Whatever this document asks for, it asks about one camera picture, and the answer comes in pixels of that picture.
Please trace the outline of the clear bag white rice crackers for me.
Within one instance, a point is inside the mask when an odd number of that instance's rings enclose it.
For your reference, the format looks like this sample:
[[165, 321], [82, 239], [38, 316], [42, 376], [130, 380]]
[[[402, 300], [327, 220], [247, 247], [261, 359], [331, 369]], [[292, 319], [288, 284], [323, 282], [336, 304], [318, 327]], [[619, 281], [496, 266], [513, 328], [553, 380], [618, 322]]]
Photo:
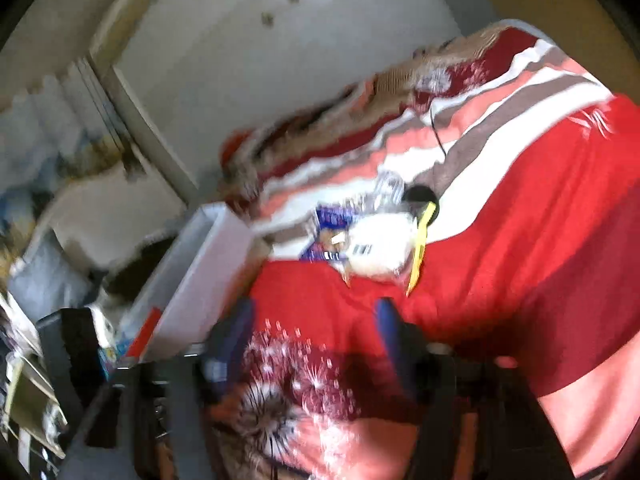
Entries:
[[420, 280], [427, 229], [438, 213], [438, 203], [403, 203], [356, 219], [346, 230], [329, 237], [337, 250], [338, 272], [352, 278], [395, 281], [409, 296]]

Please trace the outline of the red striped floral bedspread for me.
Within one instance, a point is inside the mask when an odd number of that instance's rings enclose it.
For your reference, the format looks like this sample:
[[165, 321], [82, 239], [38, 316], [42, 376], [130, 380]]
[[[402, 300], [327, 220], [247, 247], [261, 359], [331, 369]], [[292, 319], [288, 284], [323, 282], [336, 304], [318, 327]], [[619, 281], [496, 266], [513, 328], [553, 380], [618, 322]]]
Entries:
[[[514, 366], [571, 479], [639, 473], [639, 109], [508, 23], [431, 46], [254, 128], [219, 195], [271, 248], [242, 376], [210, 410], [233, 479], [408, 479], [424, 409], [378, 300], [460, 358]], [[438, 203], [421, 275], [302, 261], [319, 205], [372, 214], [379, 174]]]

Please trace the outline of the red pillow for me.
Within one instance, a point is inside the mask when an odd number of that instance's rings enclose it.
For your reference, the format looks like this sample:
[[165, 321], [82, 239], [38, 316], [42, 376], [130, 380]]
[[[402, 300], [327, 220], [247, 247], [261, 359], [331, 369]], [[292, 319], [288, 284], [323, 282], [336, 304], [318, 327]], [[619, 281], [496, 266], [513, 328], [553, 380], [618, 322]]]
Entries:
[[239, 151], [242, 144], [253, 135], [254, 131], [254, 128], [235, 130], [230, 134], [228, 139], [224, 140], [219, 150], [219, 162], [222, 169], [230, 166], [236, 152]]

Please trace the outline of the white fabric storage box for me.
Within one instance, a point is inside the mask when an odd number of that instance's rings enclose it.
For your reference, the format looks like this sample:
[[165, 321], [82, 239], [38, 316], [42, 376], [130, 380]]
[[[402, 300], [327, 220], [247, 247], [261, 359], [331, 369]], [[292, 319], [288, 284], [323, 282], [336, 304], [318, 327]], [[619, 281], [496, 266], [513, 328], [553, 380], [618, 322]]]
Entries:
[[253, 232], [227, 205], [198, 208], [122, 318], [116, 336], [119, 350], [130, 348], [154, 309], [160, 311], [160, 320], [142, 359], [167, 359], [205, 339], [253, 242]]

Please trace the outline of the clear plastic bottle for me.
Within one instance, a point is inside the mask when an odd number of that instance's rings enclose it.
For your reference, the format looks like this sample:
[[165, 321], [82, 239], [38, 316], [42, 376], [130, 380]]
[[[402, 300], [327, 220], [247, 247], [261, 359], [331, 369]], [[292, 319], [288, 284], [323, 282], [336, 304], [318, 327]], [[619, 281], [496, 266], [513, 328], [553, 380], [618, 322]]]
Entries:
[[369, 206], [372, 211], [386, 210], [397, 206], [405, 192], [405, 181], [393, 172], [378, 175], [374, 191], [370, 194]]

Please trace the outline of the blue cookie packet far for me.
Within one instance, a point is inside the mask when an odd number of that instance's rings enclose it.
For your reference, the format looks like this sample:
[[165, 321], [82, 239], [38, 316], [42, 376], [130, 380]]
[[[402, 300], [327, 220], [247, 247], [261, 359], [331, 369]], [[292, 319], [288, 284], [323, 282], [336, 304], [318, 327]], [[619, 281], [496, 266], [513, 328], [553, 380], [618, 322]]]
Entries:
[[319, 205], [314, 211], [311, 243], [302, 252], [302, 261], [344, 261], [348, 230], [359, 218], [359, 211], [340, 205]]

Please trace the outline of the white wardrobe door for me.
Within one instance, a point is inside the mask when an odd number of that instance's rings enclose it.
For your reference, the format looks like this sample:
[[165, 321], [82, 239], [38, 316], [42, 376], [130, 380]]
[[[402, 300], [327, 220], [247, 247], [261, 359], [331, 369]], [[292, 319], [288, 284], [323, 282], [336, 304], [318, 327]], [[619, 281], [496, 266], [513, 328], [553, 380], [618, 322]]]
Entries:
[[114, 0], [89, 53], [134, 140], [192, 200], [232, 131], [459, 32], [445, 0]]

